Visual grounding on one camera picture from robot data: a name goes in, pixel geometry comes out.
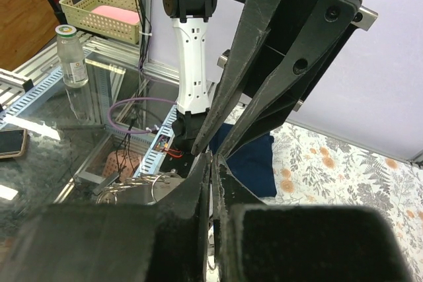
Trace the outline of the silver keyring holder with rings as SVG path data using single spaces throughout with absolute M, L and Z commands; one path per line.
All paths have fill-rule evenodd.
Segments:
M 177 173 L 159 172 L 142 174 L 138 178 L 127 178 L 122 183 L 105 187 L 97 196 L 97 204 L 152 205 L 178 187 L 184 178 Z

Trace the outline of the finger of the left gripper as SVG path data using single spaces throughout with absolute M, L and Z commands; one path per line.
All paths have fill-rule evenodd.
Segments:
M 317 0 L 297 38 L 280 64 L 261 84 L 250 104 L 221 144 L 218 153 L 230 157 L 240 147 L 282 125 L 296 99 L 287 91 L 308 73 L 341 37 L 362 0 Z
M 192 147 L 192 154 L 199 155 L 237 105 L 247 80 L 247 71 L 260 51 L 270 23 L 281 0 L 245 0 L 245 5 L 219 87 Z

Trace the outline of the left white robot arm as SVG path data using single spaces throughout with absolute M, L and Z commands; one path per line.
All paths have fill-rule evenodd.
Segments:
M 235 0 L 243 4 L 213 98 L 206 90 L 206 31 L 217 0 L 163 0 L 180 58 L 174 143 L 199 155 L 242 95 L 250 102 L 217 150 L 229 158 L 282 125 L 307 99 L 351 35 L 377 13 L 362 0 Z

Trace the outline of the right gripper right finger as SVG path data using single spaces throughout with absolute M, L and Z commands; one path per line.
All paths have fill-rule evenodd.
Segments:
M 268 205 L 216 156 L 211 168 L 221 281 L 410 281 L 383 216 L 363 205 Z

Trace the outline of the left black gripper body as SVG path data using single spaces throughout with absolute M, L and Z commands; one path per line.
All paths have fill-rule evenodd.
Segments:
M 243 11 L 216 92 L 230 112 L 242 94 L 252 112 L 290 111 L 354 30 L 362 0 L 236 0 Z

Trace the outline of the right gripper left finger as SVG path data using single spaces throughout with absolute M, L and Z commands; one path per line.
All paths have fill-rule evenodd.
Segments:
M 2 281 L 204 281 L 212 157 L 153 205 L 51 204 L 22 224 Z

